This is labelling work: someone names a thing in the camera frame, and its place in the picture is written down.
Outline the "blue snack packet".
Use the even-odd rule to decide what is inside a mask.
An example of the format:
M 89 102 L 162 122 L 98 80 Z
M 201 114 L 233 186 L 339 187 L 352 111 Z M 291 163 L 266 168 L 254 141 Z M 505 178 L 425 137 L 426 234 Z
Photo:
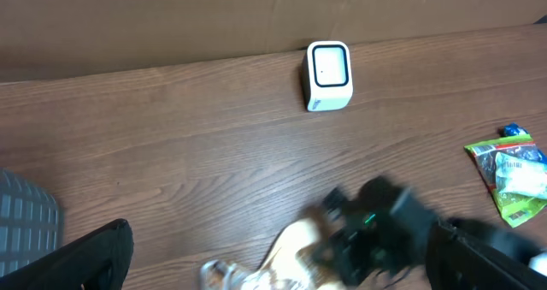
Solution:
M 528 134 L 528 131 L 525 128 L 517 125 L 516 123 L 511 123 L 503 127 L 500 130 L 500 134 L 503 137 L 509 137 L 509 136 Z M 538 150 L 537 160 L 543 164 L 546 164 L 546 155 L 541 150 Z

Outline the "beige nut snack bag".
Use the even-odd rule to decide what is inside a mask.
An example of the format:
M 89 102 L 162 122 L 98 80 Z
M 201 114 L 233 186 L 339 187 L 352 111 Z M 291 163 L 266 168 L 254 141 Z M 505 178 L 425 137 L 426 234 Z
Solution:
M 326 241 L 326 212 L 308 207 L 297 221 L 276 237 L 258 269 L 220 259 L 210 260 L 199 271 L 201 290 L 344 290 L 338 274 L 317 264 L 313 251 Z

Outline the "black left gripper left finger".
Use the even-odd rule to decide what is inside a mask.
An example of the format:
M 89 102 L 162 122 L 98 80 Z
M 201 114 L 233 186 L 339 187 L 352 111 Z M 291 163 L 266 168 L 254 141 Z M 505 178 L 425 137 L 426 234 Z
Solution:
M 133 247 L 129 222 L 115 219 L 3 276 L 1 288 L 120 290 L 131 265 Z

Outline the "green candy packet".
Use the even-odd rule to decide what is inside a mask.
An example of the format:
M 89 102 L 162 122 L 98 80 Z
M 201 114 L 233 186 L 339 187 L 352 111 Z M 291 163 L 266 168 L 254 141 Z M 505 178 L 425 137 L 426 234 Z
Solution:
M 510 227 L 520 226 L 546 207 L 546 158 L 530 135 L 486 140 L 464 149 Z

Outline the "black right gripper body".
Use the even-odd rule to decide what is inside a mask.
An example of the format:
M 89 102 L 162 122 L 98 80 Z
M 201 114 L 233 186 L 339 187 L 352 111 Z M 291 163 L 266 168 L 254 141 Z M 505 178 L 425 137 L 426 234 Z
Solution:
M 405 237 L 385 228 L 343 227 L 313 250 L 312 259 L 331 269 L 349 287 L 360 286 L 374 271 L 391 277 L 410 266 Z

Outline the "teal snack packet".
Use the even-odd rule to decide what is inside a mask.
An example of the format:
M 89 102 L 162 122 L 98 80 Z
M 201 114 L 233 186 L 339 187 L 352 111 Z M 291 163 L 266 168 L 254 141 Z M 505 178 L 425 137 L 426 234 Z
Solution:
M 495 181 L 500 193 L 546 199 L 546 165 L 498 152 Z

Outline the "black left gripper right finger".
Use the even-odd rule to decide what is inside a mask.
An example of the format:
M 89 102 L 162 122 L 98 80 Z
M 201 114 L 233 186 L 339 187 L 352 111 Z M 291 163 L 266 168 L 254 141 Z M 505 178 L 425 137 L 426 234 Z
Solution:
M 546 276 L 529 265 L 540 245 L 478 220 L 438 221 L 430 229 L 426 276 L 431 288 L 546 290 Z

